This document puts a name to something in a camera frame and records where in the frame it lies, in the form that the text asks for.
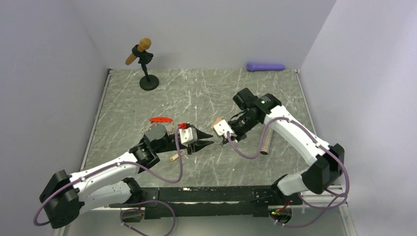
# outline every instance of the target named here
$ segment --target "gray wall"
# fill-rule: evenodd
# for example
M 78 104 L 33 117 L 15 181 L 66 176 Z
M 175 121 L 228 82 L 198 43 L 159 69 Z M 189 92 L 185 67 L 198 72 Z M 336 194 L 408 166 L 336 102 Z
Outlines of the gray wall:
M 149 68 L 300 68 L 336 0 L 72 0 L 110 68 L 150 37 Z
M 341 143 L 359 235 L 416 235 L 417 2 L 338 0 L 301 67 L 320 135 Z
M 0 235 L 50 235 L 38 196 L 79 169 L 107 71 L 67 0 L 1 1 L 0 22 Z

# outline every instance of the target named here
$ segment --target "purple cylinder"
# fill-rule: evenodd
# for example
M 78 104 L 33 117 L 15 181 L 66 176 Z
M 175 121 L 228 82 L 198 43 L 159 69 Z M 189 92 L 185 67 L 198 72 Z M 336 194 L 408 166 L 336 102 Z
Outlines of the purple cylinder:
M 246 64 L 247 71 L 284 70 L 284 69 L 285 69 L 285 66 L 281 64 L 263 64 L 263 63 L 253 63 L 253 62 Z

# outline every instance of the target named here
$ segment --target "wooden cylinder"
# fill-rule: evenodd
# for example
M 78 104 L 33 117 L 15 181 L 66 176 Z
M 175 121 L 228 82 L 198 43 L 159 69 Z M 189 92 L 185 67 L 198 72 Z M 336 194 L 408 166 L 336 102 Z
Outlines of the wooden cylinder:
M 148 39 L 148 38 L 143 38 L 143 39 L 139 42 L 139 44 L 138 44 L 138 46 L 136 47 L 136 49 L 137 49 L 139 52 L 141 52 L 141 53 L 142 53 L 143 51 L 148 50 L 151 44 L 152 44 L 152 42 L 150 41 L 150 39 Z M 132 64 L 132 62 L 133 62 L 135 59 L 136 59 L 136 56 L 135 56 L 135 55 L 133 55 L 133 53 L 131 53 L 131 54 L 129 55 L 129 57 L 126 59 L 125 64 L 126 64 L 126 65 L 130 65 L 130 64 Z
M 269 153 L 269 147 L 271 146 L 271 140 L 272 140 L 272 133 L 273 129 L 268 128 L 265 132 L 264 141 L 262 142 L 261 146 L 261 154 L 262 155 L 268 155 Z

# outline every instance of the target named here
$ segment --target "marble surface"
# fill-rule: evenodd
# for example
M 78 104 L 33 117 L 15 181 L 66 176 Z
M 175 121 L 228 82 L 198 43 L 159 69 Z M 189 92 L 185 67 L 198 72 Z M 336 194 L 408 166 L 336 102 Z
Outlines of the marble surface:
M 212 133 L 216 118 L 229 119 L 240 110 L 232 97 L 244 87 L 262 96 L 271 93 L 290 113 L 312 130 L 307 108 L 293 70 L 247 72 L 245 69 L 171 69 L 149 70 L 160 79 L 154 91 L 143 91 L 141 70 L 113 70 L 99 114 L 84 169 L 110 161 L 139 142 L 142 129 L 151 117 L 169 117 L 174 123 L 188 121 Z M 242 152 L 253 154 L 259 145 L 263 125 L 247 133 L 238 143 Z M 213 137 L 216 143 L 184 159 L 184 174 L 177 184 L 165 183 L 149 173 L 135 179 L 142 187 L 164 186 L 236 186 L 272 184 L 283 174 L 307 167 L 304 160 L 282 137 L 274 134 L 269 155 L 246 160 Z M 174 152 L 161 153 L 161 161 L 152 168 L 165 178 L 176 179 L 178 161 Z

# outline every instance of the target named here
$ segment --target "red object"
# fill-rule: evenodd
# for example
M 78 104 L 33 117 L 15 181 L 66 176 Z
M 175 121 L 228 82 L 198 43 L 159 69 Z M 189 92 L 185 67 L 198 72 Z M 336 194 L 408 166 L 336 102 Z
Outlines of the red object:
M 168 117 L 154 117 L 154 118 L 150 118 L 149 121 L 151 123 L 165 123 L 165 122 L 171 123 L 171 122 L 173 122 L 173 120 L 171 118 L 168 118 Z
M 180 129 L 186 129 L 187 128 L 187 123 L 180 123 L 178 124 Z

